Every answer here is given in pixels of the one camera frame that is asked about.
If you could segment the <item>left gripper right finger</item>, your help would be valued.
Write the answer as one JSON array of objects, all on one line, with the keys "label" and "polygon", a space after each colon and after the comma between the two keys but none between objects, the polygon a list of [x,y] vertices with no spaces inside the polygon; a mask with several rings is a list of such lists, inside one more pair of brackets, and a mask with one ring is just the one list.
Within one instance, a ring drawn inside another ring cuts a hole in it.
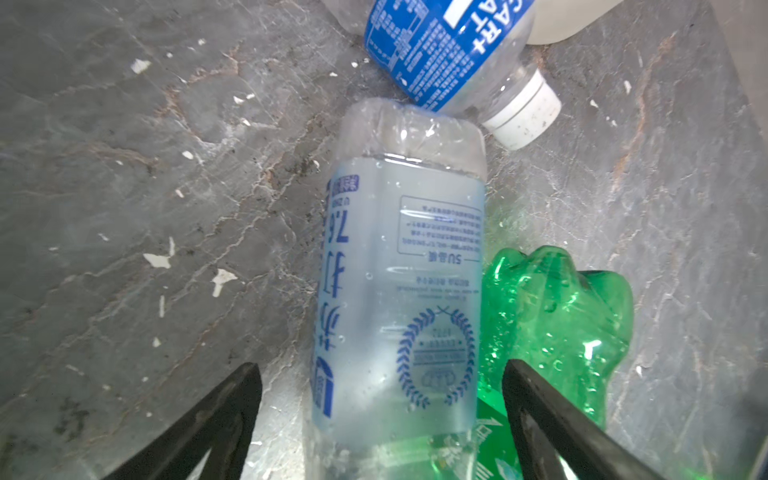
[{"label": "left gripper right finger", "polygon": [[580,479],[658,479],[522,360],[510,360],[503,398],[522,475],[563,479],[566,463]]}]

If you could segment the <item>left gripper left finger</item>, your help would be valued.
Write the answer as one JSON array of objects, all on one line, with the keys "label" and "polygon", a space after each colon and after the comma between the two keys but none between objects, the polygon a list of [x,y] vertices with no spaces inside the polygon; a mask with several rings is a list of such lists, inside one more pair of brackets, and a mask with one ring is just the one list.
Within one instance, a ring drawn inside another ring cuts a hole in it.
[{"label": "left gripper left finger", "polygon": [[109,479],[202,479],[242,475],[262,399],[255,363],[240,365],[162,435],[110,473]]}]

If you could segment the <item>green sprite bottle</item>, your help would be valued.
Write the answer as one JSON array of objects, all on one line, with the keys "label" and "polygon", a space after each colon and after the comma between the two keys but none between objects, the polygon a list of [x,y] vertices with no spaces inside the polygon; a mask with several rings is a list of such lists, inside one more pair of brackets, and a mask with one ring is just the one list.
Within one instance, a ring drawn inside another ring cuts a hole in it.
[{"label": "green sprite bottle", "polygon": [[466,434],[434,439],[430,479],[525,479],[503,398],[507,363],[526,362],[603,432],[607,387],[633,334],[628,281],[580,271],[570,254],[506,248],[482,279],[477,418]]}]

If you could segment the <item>clear blue tinted bottle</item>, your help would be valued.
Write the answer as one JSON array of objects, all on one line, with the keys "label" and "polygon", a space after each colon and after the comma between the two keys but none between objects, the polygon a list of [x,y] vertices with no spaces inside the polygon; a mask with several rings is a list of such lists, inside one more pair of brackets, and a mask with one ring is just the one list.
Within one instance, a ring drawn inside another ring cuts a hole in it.
[{"label": "clear blue tinted bottle", "polygon": [[345,114],[326,187],[310,479],[468,479],[487,162],[474,125],[383,98]]}]

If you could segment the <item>clear bottle blue label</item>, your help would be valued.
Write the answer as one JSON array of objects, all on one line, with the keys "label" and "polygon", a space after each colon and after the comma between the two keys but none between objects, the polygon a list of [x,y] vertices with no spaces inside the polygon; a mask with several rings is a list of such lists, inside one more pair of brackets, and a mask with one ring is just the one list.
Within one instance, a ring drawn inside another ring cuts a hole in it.
[{"label": "clear bottle blue label", "polygon": [[328,1],[368,56],[426,110],[470,120],[508,150],[536,140],[562,103],[525,47],[530,0]]}]

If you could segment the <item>white bin with yellow bag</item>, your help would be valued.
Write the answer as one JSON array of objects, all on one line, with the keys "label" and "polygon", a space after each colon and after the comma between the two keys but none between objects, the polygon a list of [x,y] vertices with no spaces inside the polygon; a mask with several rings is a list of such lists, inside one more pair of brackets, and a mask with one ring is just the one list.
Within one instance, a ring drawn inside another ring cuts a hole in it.
[{"label": "white bin with yellow bag", "polygon": [[622,0],[536,0],[527,44],[542,46],[564,41],[620,3]]}]

